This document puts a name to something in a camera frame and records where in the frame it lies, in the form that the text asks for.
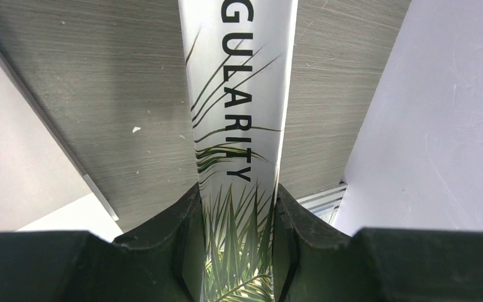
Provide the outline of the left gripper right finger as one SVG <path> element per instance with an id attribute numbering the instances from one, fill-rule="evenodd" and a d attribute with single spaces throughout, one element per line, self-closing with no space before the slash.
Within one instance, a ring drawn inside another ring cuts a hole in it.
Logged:
<path id="1" fill-rule="evenodd" d="M 279 186 L 272 273 L 276 301 L 483 301 L 483 232 L 348 236 Z"/>

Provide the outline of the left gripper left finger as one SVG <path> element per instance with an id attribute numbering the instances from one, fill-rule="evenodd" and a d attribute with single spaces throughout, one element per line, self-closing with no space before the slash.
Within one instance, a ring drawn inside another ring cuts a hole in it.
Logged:
<path id="1" fill-rule="evenodd" d="M 199 186 L 107 242 L 87 231 L 1 232 L 0 301 L 201 301 Z"/>

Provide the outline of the grey white notebook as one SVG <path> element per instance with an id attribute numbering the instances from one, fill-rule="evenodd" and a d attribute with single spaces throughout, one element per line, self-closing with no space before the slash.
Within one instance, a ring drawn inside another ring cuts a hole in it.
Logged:
<path id="1" fill-rule="evenodd" d="M 38 230 L 87 230 L 108 242 L 122 234 L 0 59 L 0 232 Z"/>

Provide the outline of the white palm leaf book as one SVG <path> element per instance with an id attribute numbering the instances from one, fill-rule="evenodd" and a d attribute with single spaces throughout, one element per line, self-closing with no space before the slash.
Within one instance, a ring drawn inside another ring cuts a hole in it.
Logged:
<path id="1" fill-rule="evenodd" d="M 297 1 L 179 1 L 202 301 L 274 301 L 272 241 Z"/>

